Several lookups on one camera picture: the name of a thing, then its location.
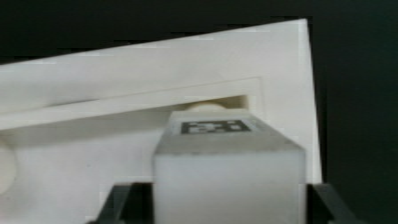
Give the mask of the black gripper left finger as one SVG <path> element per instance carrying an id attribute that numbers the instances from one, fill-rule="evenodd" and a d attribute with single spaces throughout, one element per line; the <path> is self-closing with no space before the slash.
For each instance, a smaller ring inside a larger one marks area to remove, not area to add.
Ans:
<path id="1" fill-rule="evenodd" d="M 151 183 L 112 187 L 98 218 L 87 224 L 155 224 Z"/>

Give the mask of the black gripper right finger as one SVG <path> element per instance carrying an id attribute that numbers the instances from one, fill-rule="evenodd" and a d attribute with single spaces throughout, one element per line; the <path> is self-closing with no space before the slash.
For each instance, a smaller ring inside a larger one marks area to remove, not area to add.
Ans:
<path id="1" fill-rule="evenodd" d="M 307 186 L 306 224 L 368 224 L 355 216 L 329 183 Z"/>

